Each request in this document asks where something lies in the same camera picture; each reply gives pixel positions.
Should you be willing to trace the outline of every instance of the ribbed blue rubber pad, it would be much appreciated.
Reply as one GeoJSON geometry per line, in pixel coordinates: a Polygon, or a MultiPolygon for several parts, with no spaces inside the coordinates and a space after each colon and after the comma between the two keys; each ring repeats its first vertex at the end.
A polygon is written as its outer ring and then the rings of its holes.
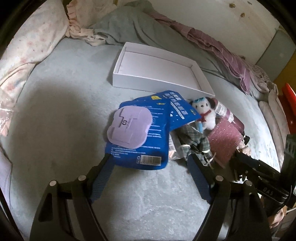
{"type": "Polygon", "coordinates": [[[95,181],[93,182],[92,193],[90,196],[90,201],[92,203],[101,197],[102,192],[109,180],[109,177],[113,171],[114,166],[115,166],[115,161],[111,156],[103,166],[102,170],[98,174],[95,181]]]}
{"type": "Polygon", "coordinates": [[[206,200],[208,203],[211,203],[212,198],[210,195],[210,186],[203,176],[201,170],[194,162],[192,154],[187,159],[187,167],[200,193],[201,198],[206,200]]]}

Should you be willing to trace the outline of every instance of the plush dog's black ear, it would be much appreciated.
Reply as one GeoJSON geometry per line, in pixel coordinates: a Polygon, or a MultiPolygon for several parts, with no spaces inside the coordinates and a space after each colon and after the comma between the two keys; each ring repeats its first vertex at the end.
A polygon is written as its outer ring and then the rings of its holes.
{"type": "Polygon", "coordinates": [[[215,101],[212,98],[210,98],[210,97],[206,97],[206,99],[210,103],[211,108],[212,109],[216,109],[216,103],[215,103],[215,101]]]}

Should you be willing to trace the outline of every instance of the white box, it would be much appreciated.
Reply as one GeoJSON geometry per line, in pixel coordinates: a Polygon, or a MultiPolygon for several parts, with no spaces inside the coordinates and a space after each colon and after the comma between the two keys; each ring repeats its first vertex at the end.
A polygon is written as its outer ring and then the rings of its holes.
{"type": "Polygon", "coordinates": [[[191,100],[215,96],[194,60],[129,42],[125,43],[116,62],[112,85],[156,93],[172,90],[191,100]]]}

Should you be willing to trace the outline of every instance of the pink glitter pouch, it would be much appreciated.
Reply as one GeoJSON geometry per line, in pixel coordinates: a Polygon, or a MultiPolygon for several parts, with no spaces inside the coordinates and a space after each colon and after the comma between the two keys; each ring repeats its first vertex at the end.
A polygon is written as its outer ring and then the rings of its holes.
{"type": "Polygon", "coordinates": [[[208,135],[212,153],[216,152],[215,161],[223,168],[229,162],[243,136],[223,117],[208,135]]]}

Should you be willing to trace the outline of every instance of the blue plastic packet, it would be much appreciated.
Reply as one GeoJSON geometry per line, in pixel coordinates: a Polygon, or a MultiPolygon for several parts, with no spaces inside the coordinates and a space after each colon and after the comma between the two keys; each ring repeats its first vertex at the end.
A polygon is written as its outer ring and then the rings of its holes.
{"type": "Polygon", "coordinates": [[[163,91],[150,96],[139,97],[133,101],[163,99],[170,100],[170,131],[201,118],[200,114],[176,91],[163,91]]]}
{"type": "Polygon", "coordinates": [[[132,100],[120,104],[119,108],[136,105],[146,107],[152,114],[146,142],[137,149],[127,149],[107,142],[105,153],[112,154],[115,164],[142,170],[165,168],[168,163],[168,139],[170,100],[132,100]]]}

